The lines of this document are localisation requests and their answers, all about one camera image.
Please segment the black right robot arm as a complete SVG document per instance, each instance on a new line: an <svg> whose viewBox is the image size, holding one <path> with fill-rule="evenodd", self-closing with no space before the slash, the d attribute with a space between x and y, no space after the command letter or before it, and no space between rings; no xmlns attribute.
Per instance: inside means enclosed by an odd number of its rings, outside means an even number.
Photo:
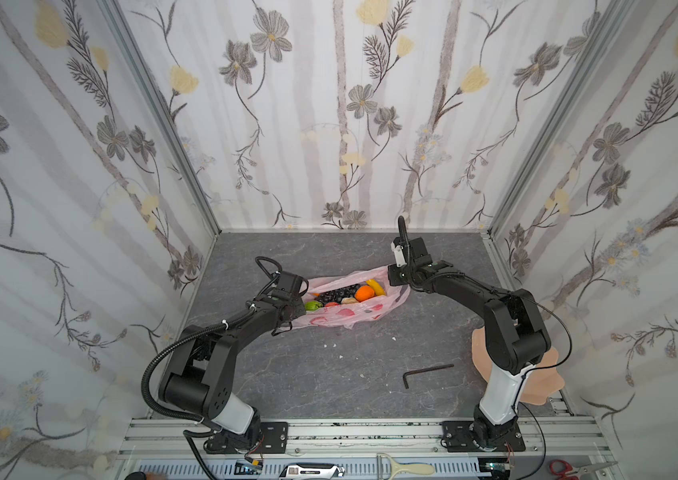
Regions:
<svg viewBox="0 0 678 480"><path fill-rule="evenodd" d="M484 322L484 345L491 361L487 388L472 421L443 424L442 445L450 452L492 452L511 446L520 438L517 408L531 377L540 375L532 399L564 386L558 368L565 361L544 359L552 350L540 313L544 307L527 290L487 285L447 261L433 260L423 239L409 237L405 218L400 216L397 224L399 236L391 244L395 262L388 266L390 284L448 297Z"/></svg>

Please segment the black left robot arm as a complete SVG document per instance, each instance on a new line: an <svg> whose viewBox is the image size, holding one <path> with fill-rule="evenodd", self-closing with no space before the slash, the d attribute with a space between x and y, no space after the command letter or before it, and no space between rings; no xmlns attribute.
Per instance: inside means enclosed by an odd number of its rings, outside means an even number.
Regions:
<svg viewBox="0 0 678 480"><path fill-rule="evenodd" d="M140 382L146 405L159 415L219 428L242 448L260 441L261 417L233 393L238 354L264 334L293 329L306 313L302 297L310 283L277 261L258 256L268 277L245 306L221 322L186 327L179 338L148 363Z"/></svg>

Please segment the pink plastic bag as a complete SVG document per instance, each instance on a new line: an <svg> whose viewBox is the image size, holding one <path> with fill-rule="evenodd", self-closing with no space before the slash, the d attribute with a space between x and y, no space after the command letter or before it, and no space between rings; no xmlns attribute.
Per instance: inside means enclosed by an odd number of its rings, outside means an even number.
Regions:
<svg viewBox="0 0 678 480"><path fill-rule="evenodd" d="M411 289L407 285L391 286L388 281L386 266L371 270L358 270L344 276L318 277L309 280L307 293L303 295L304 304L315 300L320 293L345 287L353 284L366 285L368 279L377 280L384 288L385 296L376 296L362 303L341 304L313 312L306 312L303 316L293 321L295 329L311 326L316 327L344 327L352 329L360 322L379 320L391 313L394 309L402 306L408 299Z"/></svg>

